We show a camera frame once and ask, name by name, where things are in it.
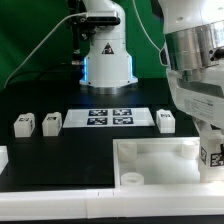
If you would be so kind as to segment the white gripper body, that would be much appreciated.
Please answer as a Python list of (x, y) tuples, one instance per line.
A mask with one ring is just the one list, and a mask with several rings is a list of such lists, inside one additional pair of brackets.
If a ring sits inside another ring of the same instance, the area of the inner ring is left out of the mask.
[(224, 129), (223, 70), (206, 69), (201, 81), (188, 82), (167, 70), (171, 96), (176, 107), (205, 123)]

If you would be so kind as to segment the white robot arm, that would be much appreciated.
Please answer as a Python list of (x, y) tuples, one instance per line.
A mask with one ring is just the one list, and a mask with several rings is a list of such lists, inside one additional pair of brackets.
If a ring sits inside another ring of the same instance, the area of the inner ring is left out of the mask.
[[(81, 84), (119, 89), (137, 79), (126, 51), (125, 12), (112, 0), (83, 0), (95, 31)], [(151, 0), (163, 21), (167, 79), (176, 107), (224, 130), (224, 0)]]

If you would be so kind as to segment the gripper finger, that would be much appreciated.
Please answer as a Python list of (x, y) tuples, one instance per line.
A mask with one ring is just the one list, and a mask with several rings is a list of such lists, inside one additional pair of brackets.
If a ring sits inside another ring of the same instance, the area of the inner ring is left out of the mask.
[(194, 120), (194, 125), (195, 125), (196, 130), (199, 134), (201, 134), (204, 131), (210, 131), (211, 130), (211, 126), (208, 123), (206, 123), (202, 120), (199, 120), (199, 119)]

